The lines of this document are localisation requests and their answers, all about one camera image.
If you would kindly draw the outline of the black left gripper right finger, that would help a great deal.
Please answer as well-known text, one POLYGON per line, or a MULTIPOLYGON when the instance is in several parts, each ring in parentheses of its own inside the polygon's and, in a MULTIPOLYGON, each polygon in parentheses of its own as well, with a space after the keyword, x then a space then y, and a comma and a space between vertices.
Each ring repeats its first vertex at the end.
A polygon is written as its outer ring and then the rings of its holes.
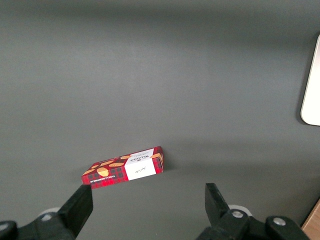
POLYGON ((258 221, 239 208, 230 208, 215 183, 205 185, 205 211, 210 227, 198 240, 308 240, 292 219, 271 215, 258 221))

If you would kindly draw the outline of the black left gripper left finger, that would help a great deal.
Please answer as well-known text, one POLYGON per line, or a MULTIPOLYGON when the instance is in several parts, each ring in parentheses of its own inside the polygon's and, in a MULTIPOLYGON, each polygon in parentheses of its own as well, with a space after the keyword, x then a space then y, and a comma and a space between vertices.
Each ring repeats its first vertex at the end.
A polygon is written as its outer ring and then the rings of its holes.
POLYGON ((93 211, 90 185, 81 185, 57 211, 46 210, 32 222, 18 226, 0 222, 2 240, 75 240, 93 211))

